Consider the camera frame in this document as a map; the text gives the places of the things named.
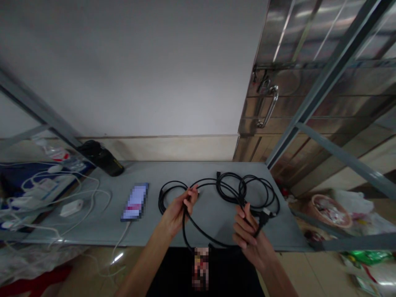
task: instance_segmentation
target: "water bottle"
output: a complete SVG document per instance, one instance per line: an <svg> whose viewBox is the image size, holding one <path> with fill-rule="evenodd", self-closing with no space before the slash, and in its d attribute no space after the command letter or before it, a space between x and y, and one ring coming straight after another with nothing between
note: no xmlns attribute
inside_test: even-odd
<svg viewBox="0 0 396 297"><path fill-rule="evenodd" d="M64 167L68 168L70 171L81 171L86 166L81 162L76 156L71 155L63 147L53 147L48 144L48 142L41 137L33 137L32 140L41 147L44 153L50 157L52 160L61 163Z"/></svg>
<svg viewBox="0 0 396 297"><path fill-rule="evenodd" d="M97 141L88 140L77 147L77 151L110 176L116 177L125 170L113 154Z"/></svg>

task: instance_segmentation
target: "gray table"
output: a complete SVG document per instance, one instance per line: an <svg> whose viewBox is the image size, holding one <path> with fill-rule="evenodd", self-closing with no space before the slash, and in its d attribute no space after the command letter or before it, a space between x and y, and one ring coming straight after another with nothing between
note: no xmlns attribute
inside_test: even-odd
<svg viewBox="0 0 396 297"><path fill-rule="evenodd" d="M275 185L275 182L263 163L213 163L213 162L124 162L126 170L118 177L109 177L100 169L90 175L101 182L100 189L110 191L112 199L108 208L102 212L107 197L97 194L95 207L92 213L78 227L67 233L64 238L66 243L81 245L115 245L125 224L120 222L120 216L130 189L134 183L149 183L148 197L144 215L138 222L133 222L121 246L143 246L149 240L155 226L161 219L158 209L158 194L163 184L170 180L180 180L187 185L206 178L216 178L216 172L234 172L240 176L253 174L270 181L280 197L280 213L271 219L264 227L264 231L278 251L311 251L307 245L297 223L291 214L286 202ZM229 178L224 180L236 189L238 182ZM94 188L94 182L85 180L82 191ZM265 190L259 182L248 185L246 200L252 204L259 204L265 199ZM175 189L166 198L165 205L174 197L182 193ZM54 226L60 233L68 229L86 214L89 207L90 194L82 194L78 198L84 199L83 209L70 217L59 216L60 207L55 209L43 222L43 226ZM206 186L200 189L200 197L194 207L194 221L209 235L225 243L233 244L231 235L235 216L235 204L222 200L216 192L215 186ZM186 234L191 246L207 246L209 240L201 235L191 223L186 225ZM55 239L51 231L36 229L25 237L25 243L50 243ZM184 247L183 235L180 232L172 241L171 246Z"/></svg>

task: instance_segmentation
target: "hand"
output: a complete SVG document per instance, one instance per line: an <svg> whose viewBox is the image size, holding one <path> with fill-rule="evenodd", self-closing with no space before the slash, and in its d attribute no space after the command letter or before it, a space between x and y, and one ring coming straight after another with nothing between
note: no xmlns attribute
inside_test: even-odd
<svg viewBox="0 0 396 297"><path fill-rule="evenodd" d="M187 191L175 198L162 216L161 222L165 225L166 230L172 238L174 238L182 228L183 204L187 206L190 215L193 213L193 206L198 200L197 187L198 185L195 185L192 189L188 188Z"/></svg>
<svg viewBox="0 0 396 297"><path fill-rule="evenodd" d="M239 205L236 206L237 215L235 216L234 230L232 239L242 248L242 253L261 273L266 270L269 261L277 259L271 243L264 235L263 231L254 238L259 224L250 213L250 203L245 205L245 212Z"/></svg>

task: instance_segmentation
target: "coiled cable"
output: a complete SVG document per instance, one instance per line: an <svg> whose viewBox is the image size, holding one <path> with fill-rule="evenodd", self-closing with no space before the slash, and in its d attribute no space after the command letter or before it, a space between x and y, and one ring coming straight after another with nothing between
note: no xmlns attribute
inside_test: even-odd
<svg viewBox="0 0 396 297"><path fill-rule="evenodd" d="M237 180L239 180L239 186L238 186L238 190L234 189L233 187L231 187L229 184L227 184L226 182L223 181L223 179L225 177L233 177L236 178ZM266 200L263 204L261 205L251 205L250 206L250 212L252 213L253 216L255 217L259 217L259 228L257 229L256 233L254 234L254 237L257 237L261 228L267 223L267 221L272 218L275 217L279 211L280 211L280 203L279 203L279 198L277 197L277 195L275 194L275 191L272 187L272 185L270 184L270 182L266 179L263 178L259 178L257 176L248 174L245 175L244 177L239 176L236 173L233 172L226 172L221 174L220 172L217 172L217 178L205 178L205 179L200 179L198 181L196 181L195 183L193 183L191 185L191 188L198 184L197 189L202 188L204 186L209 186L209 185L214 185L216 186L216 190L218 192L218 194L220 195L220 197L230 203L234 203L234 204L239 204L240 207L242 208L242 210L244 210L244 206L246 205L247 201L245 200L246 197L246 193L247 193L247 186L250 182L252 181L258 181L260 182L266 191ZM171 183L175 183L176 185L173 185L169 188L167 188L166 190L164 190L164 188ZM166 195L173 189L176 188L181 188L183 190L187 190L188 187L185 183L180 182L180 181L169 181L167 183L165 183L162 188L160 189L160 193L159 193L159 197L158 197L158 208L161 212L161 214L164 214L166 207L164 205L164 199L166 197ZM224 190L227 190L229 193L231 193L230 195L225 194ZM272 199L269 199L269 194L270 192L272 192ZM275 212L263 212L263 209L265 207L268 207L270 205L273 204L273 202L276 201L276 211ZM204 232L195 222L194 220L191 218L189 212L187 211L187 207L183 204L184 207L184 211L183 211L183 219L182 219L182 230L183 230L183 239L184 242L186 244L186 246L188 247L188 249L191 252L194 252L194 249L190 246L188 240L187 240L187 236L186 236L186 230L185 230L185 218L186 216L190 219L191 223L194 225L194 227L197 228L197 230L204 235L207 239L209 239L211 242L224 247L224 248L230 248L230 249L234 249L234 248L238 248L237 245L229 245L226 243L222 243L216 239L214 239L213 237L211 237L210 235L208 235L206 232Z"/></svg>

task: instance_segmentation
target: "white charger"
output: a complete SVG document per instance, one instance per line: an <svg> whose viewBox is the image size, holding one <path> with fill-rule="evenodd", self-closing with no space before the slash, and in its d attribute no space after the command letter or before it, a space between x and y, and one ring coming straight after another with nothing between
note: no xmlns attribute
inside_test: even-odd
<svg viewBox="0 0 396 297"><path fill-rule="evenodd" d="M84 201L81 199L75 200L73 202L70 202L66 205L64 205L61 209L60 216L61 217L68 217L69 215L72 215L76 212L79 212L81 208L83 207Z"/></svg>

